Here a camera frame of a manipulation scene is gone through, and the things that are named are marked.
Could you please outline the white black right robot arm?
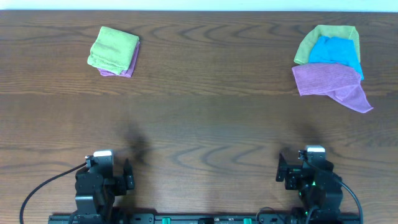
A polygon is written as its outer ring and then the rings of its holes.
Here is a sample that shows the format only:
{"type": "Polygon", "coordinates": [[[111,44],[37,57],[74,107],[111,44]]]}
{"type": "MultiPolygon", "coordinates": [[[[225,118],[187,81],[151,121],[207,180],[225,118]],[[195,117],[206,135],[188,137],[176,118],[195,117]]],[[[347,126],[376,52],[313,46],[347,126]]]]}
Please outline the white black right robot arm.
{"type": "Polygon", "coordinates": [[[294,208],[286,223],[339,223],[343,199],[334,165],[326,160],[325,152],[302,150],[301,165],[288,164],[282,154],[275,180],[283,182],[286,190],[296,190],[303,207],[294,208]]]}

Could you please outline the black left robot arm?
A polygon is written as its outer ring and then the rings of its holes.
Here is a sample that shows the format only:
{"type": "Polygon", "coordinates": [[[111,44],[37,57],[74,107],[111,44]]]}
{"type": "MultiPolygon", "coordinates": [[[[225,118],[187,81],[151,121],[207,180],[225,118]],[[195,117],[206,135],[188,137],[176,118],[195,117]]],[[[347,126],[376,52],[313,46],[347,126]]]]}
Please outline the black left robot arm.
{"type": "Polygon", "coordinates": [[[135,188],[132,165],[126,159],[123,174],[113,174],[112,156],[87,156],[86,166],[76,175],[75,202],[77,214],[108,221],[115,197],[135,188]]]}

